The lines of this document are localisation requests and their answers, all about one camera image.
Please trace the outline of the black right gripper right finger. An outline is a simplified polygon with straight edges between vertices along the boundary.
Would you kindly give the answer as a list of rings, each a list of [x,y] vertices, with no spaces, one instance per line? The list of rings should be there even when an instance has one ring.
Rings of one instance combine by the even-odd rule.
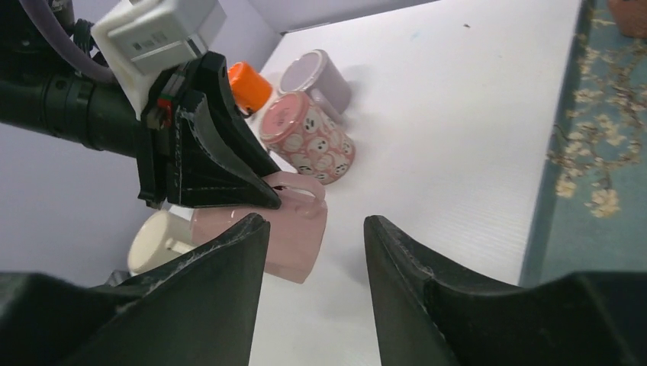
[[[384,365],[644,365],[646,275],[583,271],[536,287],[494,280],[390,220],[363,224]]]

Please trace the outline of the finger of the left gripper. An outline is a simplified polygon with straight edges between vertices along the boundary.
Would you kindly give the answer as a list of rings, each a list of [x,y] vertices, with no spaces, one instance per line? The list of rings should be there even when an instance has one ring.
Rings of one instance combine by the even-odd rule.
[[[254,173],[224,144],[205,93],[185,93],[175,111],[170,142],[166,173],[166,200],[170,204],[189,208],[280,208],[280,198],[264,177]]]

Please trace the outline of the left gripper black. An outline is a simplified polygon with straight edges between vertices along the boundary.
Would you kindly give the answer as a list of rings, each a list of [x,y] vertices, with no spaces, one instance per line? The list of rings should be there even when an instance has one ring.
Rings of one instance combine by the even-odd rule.
[[[117,83],[74,70],[48,44],[18,1],[1,3],[1,122],[137,161],[139,199],[160,207],[175,194],[169,150],[172,104],[160,101],[172,73],[162,72],[147,95],[142,118]],[[259,177],[281,169],[238,111],[222,54],[207,52],[196,73],[217,132]]]

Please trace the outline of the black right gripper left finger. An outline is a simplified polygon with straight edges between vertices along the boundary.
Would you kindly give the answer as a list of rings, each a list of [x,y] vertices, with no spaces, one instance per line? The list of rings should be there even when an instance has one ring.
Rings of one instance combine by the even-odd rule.
[[[269,222],[250,214],[119,285],[1,275],[3,365],[246,365]]]

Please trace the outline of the pink ghost pattern mug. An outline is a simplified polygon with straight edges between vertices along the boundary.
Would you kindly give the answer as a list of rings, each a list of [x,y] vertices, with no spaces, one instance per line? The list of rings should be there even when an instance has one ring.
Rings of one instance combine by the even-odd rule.
[[[269,105],[259,138],[298,173],[323,185],[343,177],[356,156],[352,139],[303,91],[289,92]]]

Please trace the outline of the light pink faceted mug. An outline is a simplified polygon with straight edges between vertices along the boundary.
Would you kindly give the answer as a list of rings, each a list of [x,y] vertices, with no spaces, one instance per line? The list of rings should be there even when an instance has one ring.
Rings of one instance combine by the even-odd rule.
[[[203,244],[248,214],[270,223],[265,272],[302,284],[317,260],[327,225],[325,187],[315,178],[291,172],[264,177],[281,200],[277,210],[261,207],[212,207],[194,210],[192,241]]]

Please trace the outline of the terracotta pink mug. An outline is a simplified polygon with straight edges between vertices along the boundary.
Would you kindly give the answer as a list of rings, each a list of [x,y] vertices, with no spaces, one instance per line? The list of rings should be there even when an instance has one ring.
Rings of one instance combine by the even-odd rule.
[[[607,4],[623,36],[646,38],[646,0],[608,0]]]

